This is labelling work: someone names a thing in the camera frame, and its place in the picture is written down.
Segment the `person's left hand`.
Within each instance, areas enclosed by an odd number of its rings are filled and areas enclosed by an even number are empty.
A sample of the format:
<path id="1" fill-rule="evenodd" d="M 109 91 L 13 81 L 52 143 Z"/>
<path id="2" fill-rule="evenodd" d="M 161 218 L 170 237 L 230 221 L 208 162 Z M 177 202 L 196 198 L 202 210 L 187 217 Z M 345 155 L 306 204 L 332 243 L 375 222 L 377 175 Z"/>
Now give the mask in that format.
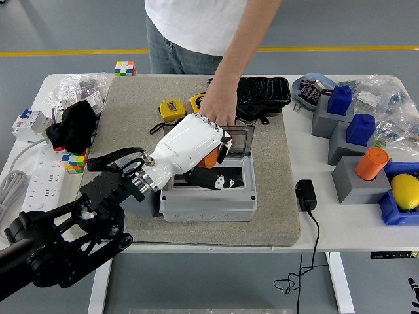
<path id="1" fill-rule="evenodd" d="M 233 126 L 239 79 L 213 77 L 201 101 L 200 114 L 218 126 Z"/>

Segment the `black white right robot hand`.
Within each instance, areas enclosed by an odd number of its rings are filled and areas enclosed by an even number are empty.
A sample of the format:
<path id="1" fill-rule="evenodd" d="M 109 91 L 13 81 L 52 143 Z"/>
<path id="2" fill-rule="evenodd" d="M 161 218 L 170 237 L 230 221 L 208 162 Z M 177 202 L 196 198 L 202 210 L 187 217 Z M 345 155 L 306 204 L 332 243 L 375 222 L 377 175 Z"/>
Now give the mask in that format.
<path id="1" fill-rule="evenodd" d="M 416 283 L 416 281 L 411 277 L 408 278 L 408 282 L 409 282 L 409 285 L 410 285 L 410 287 L 411 287 L 411 289 L 412 289 L 412 291 L 415 295 L 415 298 L 416 298 L 416 301 L 412 302 L 412 307 L 414 308 L 414 310 L 412 310 L 410 313 L 411 314 L 418 314 L 419 287 L 418 287 L 418 284 Z"/>

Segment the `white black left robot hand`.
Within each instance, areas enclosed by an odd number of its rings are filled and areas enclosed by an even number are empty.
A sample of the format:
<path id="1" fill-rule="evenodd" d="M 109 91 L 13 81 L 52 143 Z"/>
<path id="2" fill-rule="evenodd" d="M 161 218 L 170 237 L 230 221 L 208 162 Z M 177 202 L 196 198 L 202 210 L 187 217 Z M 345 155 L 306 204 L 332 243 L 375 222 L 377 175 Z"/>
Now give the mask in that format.
<path id="1" fill-rule="evenodd" d="M 156 189 L 174 175 L 211 190 L 243 187 L 243 180 L 211 170 L 224 160 L 231 145 L 232 137 L 223 128 L 198 113 L 189 114 L 158 142 L 151 154 L 155 164 L 143 170 Z"/>

